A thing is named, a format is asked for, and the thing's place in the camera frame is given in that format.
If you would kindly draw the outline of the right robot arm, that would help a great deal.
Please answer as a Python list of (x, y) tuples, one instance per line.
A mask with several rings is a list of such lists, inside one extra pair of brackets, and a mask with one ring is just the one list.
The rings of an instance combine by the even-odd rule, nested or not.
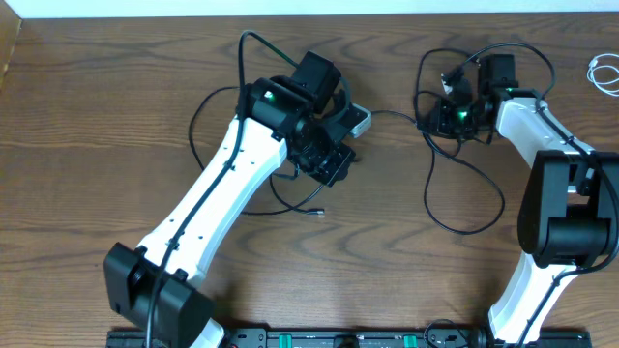
[(427, 140), (457, 143), (484, 132), (509, 140), (531, 172), (517, 217), (522, 253), (472, 347), (542, 343), (542, 324), (577, 277), (596, 273), (618, 255), (618, 156), (577, 139), (550, 112), (545, 94), (520, 87), (511, 54), (469, 57), (478, 67), (471, 87), (464, 68), (445, 73), (445, 93), (418, 126)]

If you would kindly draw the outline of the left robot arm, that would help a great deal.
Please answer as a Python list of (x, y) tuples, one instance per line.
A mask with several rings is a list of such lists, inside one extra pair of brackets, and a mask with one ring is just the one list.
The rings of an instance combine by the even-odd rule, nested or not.
[(289, 76), (242, 83), (223, 142), (171, 214), (135, 248), (115, 244), (103, 262), (110, 307), (135, 324), (109, 347), (220, 347), (226, 330), (199, 288), (226, 233), (285, 161), (321, 186), (345, 178), (355, 153), (342, 143), (352, 115), (334, 63), (308, 52)]

